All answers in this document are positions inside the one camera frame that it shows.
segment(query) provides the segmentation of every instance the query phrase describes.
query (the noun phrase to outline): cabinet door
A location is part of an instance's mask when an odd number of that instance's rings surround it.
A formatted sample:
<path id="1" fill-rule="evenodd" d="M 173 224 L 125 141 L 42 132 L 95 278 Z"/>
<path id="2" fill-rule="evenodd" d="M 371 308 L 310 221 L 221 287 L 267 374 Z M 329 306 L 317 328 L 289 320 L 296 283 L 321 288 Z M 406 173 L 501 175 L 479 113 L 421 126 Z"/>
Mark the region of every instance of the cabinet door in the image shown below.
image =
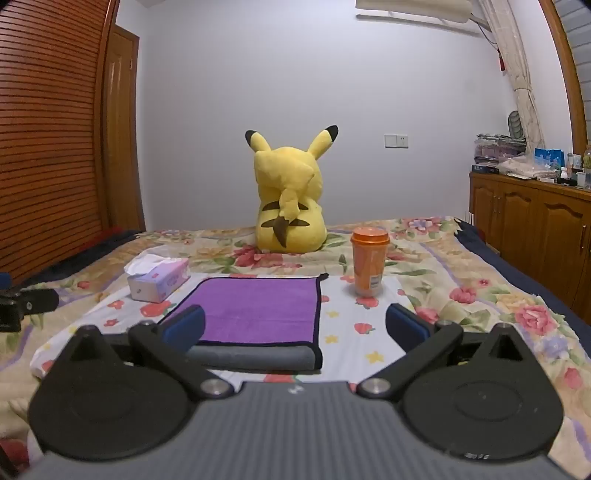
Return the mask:
<path id="1" fill-rule="evenodd" d="M 531 247 L 535 230 L 538 190 L 499 183 L 497 219 L 501 257 L 531 275 Z"/>
<path id="2" fill-rule="evenodd" d="M 591 255 L 589 252 L 591 249 L 588 247 L 587 261 L 574 299 L 573 310 L 585 323 L 591 325 Z"/>
<path id="3" fill-rule="evenodd" d="M 496 180 L 472 179 L 472 213 L 474 225 L 486 235 L 486 241 L 492 245 L 493 221 L 496 215 Z"/>
<path id="4" fill-rule="evenodd" d="M 532 276 L 568 306 L 587 256 L 590 211 L 590 204 L 582 200 L 539 192 Z"/>

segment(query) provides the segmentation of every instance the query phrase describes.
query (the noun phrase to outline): purple cloth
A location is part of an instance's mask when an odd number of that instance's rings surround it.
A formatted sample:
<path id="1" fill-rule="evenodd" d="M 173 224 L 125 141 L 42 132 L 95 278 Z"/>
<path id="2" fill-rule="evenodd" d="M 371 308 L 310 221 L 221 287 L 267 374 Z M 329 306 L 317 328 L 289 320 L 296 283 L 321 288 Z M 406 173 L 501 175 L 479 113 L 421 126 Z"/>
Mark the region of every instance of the purple cloth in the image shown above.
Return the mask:
<path id="1" fill-rule="evenodd" d="M 205 311 L 200 341 L 243 345 L 317 342 L 319 278 L 208 278 L 174 310 Z"/>

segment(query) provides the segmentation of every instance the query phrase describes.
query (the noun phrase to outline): wall outlet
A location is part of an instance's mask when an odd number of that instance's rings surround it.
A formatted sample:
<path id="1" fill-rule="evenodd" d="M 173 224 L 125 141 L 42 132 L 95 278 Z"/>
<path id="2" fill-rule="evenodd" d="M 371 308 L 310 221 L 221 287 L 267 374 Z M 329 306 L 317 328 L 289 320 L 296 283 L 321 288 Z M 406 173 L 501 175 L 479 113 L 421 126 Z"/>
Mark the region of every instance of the wall outlet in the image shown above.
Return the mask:
<path id="1" fill-rule="evenodd" d="M 396 139 L 398 148 L 408 148 L 408 135 L 396 135 Z"/>
<path id="2" fill-rule="evenodd" d="M 384 147 L 398 148 L 398 137 L 396 135 L 384 135 Z"/>

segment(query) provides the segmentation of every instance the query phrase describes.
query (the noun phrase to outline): plush toy ear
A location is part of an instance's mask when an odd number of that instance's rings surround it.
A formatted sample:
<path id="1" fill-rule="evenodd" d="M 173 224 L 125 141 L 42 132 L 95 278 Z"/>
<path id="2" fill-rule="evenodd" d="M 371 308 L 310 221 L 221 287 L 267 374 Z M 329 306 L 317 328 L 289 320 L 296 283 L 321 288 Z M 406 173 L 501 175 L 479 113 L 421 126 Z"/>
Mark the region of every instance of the plush toy ear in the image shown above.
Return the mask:
<path id="1" fill-rule="evenodd" d="M 270 151 L 271 147 L 259 132 L 255 132 L 254 130 L 248 130 L 246 132 L 246 143 L 256 152 L 259 151 Z"/>
<path id="2" fill-rule="evenodd" d="M 332 125 L 320 132 L 308 148 L 308 153 L 318 160 L 324 152 L 326 152 L 335 141 L 339 134 L 339 127 Z"/>

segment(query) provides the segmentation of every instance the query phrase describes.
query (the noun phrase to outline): metal screw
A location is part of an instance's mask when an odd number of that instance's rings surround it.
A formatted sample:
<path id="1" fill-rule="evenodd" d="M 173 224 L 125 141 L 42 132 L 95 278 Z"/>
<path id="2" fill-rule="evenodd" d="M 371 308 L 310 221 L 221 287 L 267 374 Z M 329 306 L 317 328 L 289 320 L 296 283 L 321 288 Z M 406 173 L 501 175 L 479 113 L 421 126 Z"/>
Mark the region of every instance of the metal screw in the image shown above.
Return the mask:
<path id="1" fill-rule="evenodd" d="M 390 382 L 384 378 L 368 378 L 361 382 L 361 388 L 373 395 L 386 393 L 390 389 Z"/>
<path id="2" fill-rule="evenodd" d="M 443 327 L 448 327 L 452 324 L 453 322 L 451 320 L 438 320 L 435 322 L 435 331 L 438 332 L 439 330 L 441 330 Z"/>
<path id="3" fill-rule="evenodd" d="M 230 384 L 221 378 L 210 378 L 201 384 L 201 390 L 213 397 L 220 397 L 228 393 Z"/>

